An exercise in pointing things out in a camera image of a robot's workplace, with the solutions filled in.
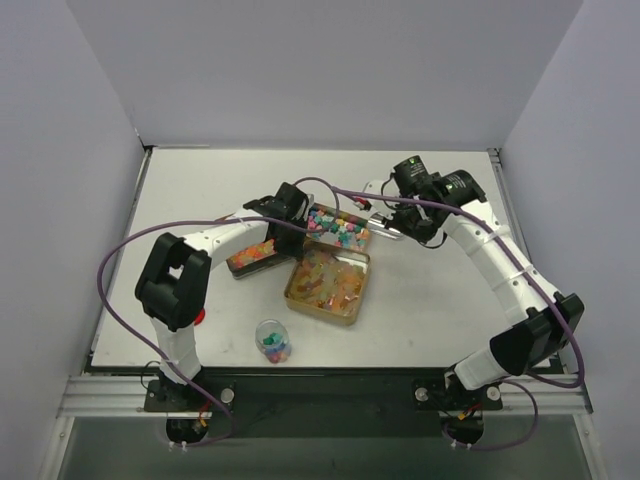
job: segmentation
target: table top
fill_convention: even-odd
[[[319,176],[361,190],[388,178],[398,162],[418,153],[430,172],[469,171],[496,215],[507,222],[491,162],[484,152],[213,150],[155,148],[149,159],[130,233],[174,220],[218,218],[283,181]],[[320,184],[301,188],[318,202],[333,197]],[[359,213],[344,199],[341,208]],[[184,235],[198,227],[171,230]],[[134,328],[155,341],[134,287],[159,233],[129,244],[117,265],[110,299]],[[206,317],[195,328],[204,366],[271,367],[254,343],[256,325],[275,318],[292,344],[286,367],[448,367],[507,328],[500,305],[462,250],[449,240],[438,250],[415,241],[373,236],[371,277],[357,322],[341,327],[287,308],[283,292],[293,263],[234,280],[226,265],[211,272]],[[106,312],[94,341],[92,366],[141,367],[156,354]]]

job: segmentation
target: red round object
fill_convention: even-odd
[[[202,321],[204,320],[204,315],[205,315],[205,311],[204,308],[202,310],[200,310],[200,313],[198,314],[198,316],[196,317],[195,322],[193,322],[195,325],[200,325],[202,323]]]

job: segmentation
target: rectangular container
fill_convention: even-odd
[[[364,279],[362,281],[360,294],[355,301],[354,311],[350,315],[339,315],[337,313],[333,313],[331,311],[325,310],[315,305],[310,305],[308,303],[290,298],[291,287],[292,287],[296,272],[300,267],[300,262],[298,262],[293,268],[293,271],[291,272],[291,277],[289,278],[289,282],[287,283],[287,287],[284,290],[284,298],[287,303],[287,306],[291,310],[295,310],[297,312],[304,313],[305,315],[310,315],[331,323],[336,323],[344,326],[353,325],[358,318],[358,312],[360,311],[360,306],[362,305],[362,300],[364,298],[364,294],[367,289],[367,284],[369,282],[369,275],[371,274],[371,257],[363,252],[349,250],[346,248],[336,247],[334,245],[328,245],[325,243],[319,243],[314,241],[308,241],[305,244],[305,252],[308,250],[325,251],[332,254],[338,260],[346,261],[348,263],[351,263],[352,265],[359,265],[364,268],[364,271],[365,271]]]

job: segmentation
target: screw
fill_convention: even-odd
[[[230,388],[225,388],[220,392],[220,400],[222,400],[222,403],[226,403],[227,405],[233,401],[233,397],[235,396],[235,392]]]
[[[487,388],[487,398],[493,402],[500,400],[500,390],[498,390],[498,387]]]
[[[416,400],[418,400],[419,402],[426,402],[427,400],[429,400],[429,393],[424,387],[416,388],[415,396]]]

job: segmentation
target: jar of candy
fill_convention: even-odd
[[[277,320],[265,320],[256,327],[256,346],[271,363],[282,363],[291,355],[289,334]]]

